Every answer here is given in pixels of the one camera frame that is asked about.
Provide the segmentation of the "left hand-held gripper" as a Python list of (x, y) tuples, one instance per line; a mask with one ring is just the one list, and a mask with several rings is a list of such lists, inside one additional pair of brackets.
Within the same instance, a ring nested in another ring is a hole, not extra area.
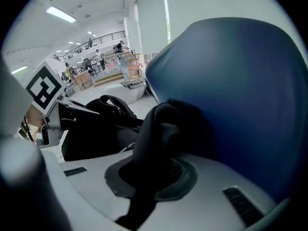
[(26, 90), (33, 101), (26, 113), (25, 124), (39, 128), (36, 145), (40, 149), (59, 145), (67, 129), (66, 113), (70, 116), (99, 115), (98, 112), (65, 99), (65, 84), (47, 61), (43, 61), (34, 71), (26, 84)]

